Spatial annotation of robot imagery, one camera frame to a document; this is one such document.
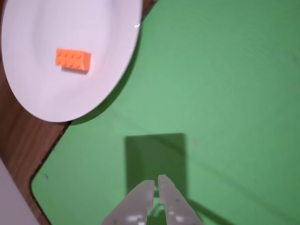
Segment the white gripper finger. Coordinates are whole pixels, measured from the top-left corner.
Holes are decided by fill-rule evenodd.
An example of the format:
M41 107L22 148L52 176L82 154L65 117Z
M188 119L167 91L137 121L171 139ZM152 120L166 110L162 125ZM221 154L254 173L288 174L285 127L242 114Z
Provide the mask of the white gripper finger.
M103 220L103 225L145 225L153 209L154 181L138 184Z
M186 199L166 176L158 176L160 203L165 206L167 225L201 225L202 222Z

